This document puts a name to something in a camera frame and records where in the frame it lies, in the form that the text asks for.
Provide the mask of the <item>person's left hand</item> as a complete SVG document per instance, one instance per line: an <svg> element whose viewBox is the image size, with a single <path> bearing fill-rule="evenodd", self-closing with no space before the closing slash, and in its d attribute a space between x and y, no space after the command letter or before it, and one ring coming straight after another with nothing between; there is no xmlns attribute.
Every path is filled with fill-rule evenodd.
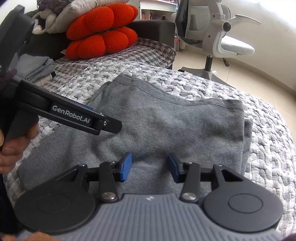
<svg viewBox="0 0 296 241"><path fill-rule="evenodd" d="M1 174L9 173L16 165L16 162L23 156L24 150L39 132L39 124L30 127L27 132L16 139L4 143L4 135L1 132Z"/></svg>

